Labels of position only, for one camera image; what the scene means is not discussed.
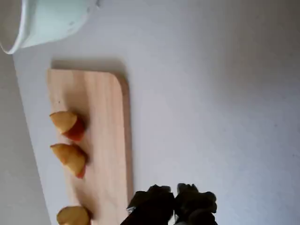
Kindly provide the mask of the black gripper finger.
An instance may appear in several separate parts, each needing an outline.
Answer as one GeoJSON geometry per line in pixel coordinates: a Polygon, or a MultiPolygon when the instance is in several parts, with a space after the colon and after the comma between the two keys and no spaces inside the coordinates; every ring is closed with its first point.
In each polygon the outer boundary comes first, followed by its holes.
{"type": "Polygon", "coordinates": [[[173,216],[174,195],[169,186],[153,185],[137,191],[127,206],[123,225],[167,225],[173,216]]]}
{"type": "Polygon", "coordinates": [[[217,198],[213,192],[199,192],[195,184],[179,183],[174,214],[177,225],[216,225],[217,198]]]}

